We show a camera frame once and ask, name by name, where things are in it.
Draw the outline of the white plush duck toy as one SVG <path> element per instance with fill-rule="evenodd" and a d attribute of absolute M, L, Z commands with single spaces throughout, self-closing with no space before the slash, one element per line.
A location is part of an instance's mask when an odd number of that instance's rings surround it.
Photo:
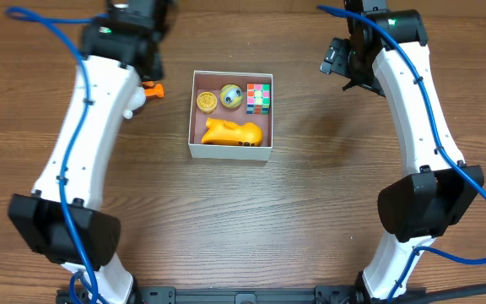
<path fill-rule="evenodd" d="M 144 81 L 136 88 L 131 99 L 128 101 L 122 115 L 127 120 L 133 117 L 133 113 L 142 107 L 150 98 L 164 98 L 165 89 L 161 83 Z"/>

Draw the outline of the multicoloured puzzle cube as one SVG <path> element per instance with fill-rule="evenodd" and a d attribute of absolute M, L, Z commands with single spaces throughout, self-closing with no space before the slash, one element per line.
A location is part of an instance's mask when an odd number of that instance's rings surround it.
<path fill-rule="evenodd" d="M 270 84 L 253 84 L 246 86 L 246 113 L 268 115 L 272 105 Z"/>

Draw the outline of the white cardboard box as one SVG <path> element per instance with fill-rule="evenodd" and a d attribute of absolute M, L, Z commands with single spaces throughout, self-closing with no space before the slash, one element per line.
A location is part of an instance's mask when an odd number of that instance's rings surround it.
<path fill-rule="evenodd" d="M 268 115 L 246 113 L 246 86 L 249 83 L 271 85 L 272 105 Z M 209 91 L 220 100 L 220 91 L 226 84 L 236 84 L 241 87 L 243 90 L 241 105 L 227 108 L 222 103 L 218 103 L 213 113 L 202 113 L 197 107 L 197 96 L 204 91 Z M 232 121 L 240 125 L 253 122 L 263 131 L 262 144 L 256 147 L 202 144 L 202 137 L 208 130 L 206 121 L 209 118 Z M 267 73 L 196 70 L 192 81 L 188 145 L 194 158 L 267 161 L 273 149 L 273 76 Z"/>

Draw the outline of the orange plush dog toy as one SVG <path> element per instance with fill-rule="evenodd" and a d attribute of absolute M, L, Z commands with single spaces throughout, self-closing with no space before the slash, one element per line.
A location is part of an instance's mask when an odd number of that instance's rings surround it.
<path fill-rule="evenodd" d="M 223 119 L 209 118 L 206 121 L 207 132 L 202 136 L 202 144 L 230 146 L 260 146 L 263 131 L 253 122 L 242 125 Z"/>

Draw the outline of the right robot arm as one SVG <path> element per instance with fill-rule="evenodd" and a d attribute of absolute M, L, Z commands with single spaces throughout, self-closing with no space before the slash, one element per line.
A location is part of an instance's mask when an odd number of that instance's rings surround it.
<path fill-rule="evenodd" d="M 482 188 L 483 171 L 467 166 L 451 136 L 418 11 L 391 11 L 384 1 L 363 0 L 321 10 L 345 18 L 350 34 L 332 41 L 321 71 L 347 78 L 348 88 L 386 98 L 402 157 L 402 178 L 378 195 L 385 232 L 350 301 L 404 300 L 413 294 L 407 282 L 415 265 L 465 214 Z"/>

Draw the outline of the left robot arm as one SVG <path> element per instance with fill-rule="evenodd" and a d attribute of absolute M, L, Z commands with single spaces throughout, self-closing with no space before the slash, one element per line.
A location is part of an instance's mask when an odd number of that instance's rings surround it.
<path fill-rule="evenodd" d="M 121 223 L 101 211 L 116 136 L 145 100 L 144 84 L 163 77 L 159 44 L 176 16 L 173 0 L 106 3 L 83 19 L 72 42 L 60 19 L 11 7 L 13 19 L 44 25 L 69 50 L 76 77 L 54 149 L 30 194 L 15 194 L 8 217 L 31 251 L 67 269 L 89 303 L 139 303 L 143 297 L 116 248 Z"/>

